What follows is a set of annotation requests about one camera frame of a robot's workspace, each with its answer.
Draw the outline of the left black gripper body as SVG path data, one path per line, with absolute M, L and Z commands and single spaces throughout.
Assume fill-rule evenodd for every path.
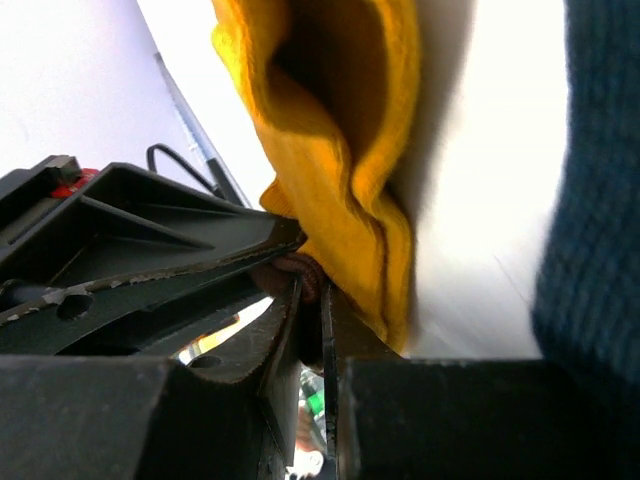
M 31 169 L 1 178 L 1 259 L 39 221 L 100 171 L 82 168 L 75 156 L 51 155 Z

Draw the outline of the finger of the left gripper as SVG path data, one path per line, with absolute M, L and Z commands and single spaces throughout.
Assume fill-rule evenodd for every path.
M 303 239 L 294 220 L 112 164 L 1 259 L 1 351 L 170 354 L 258 301 L 249 271 Z

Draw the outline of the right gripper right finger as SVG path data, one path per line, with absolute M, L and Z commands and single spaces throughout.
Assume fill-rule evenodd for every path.
M 543 360 L 405 359 L 328 285 L 325 412 L 341 479 L 635 479 L 639 434 Z

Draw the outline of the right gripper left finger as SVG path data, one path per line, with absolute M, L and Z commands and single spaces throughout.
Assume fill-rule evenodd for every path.
M 189 364 L 5 356 L 5 479 L 279 479 L 297 408 L 293 284 Z

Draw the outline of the mustard yellow striped sock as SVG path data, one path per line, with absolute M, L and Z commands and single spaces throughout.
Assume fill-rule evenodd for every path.
M 213 46 L 275 178 L 261 197 L 296 219 L 301 253 L 392 350 L 408 333 L 409 222 L 386 185 L 418 99 L 411 1 L 217 1 Z

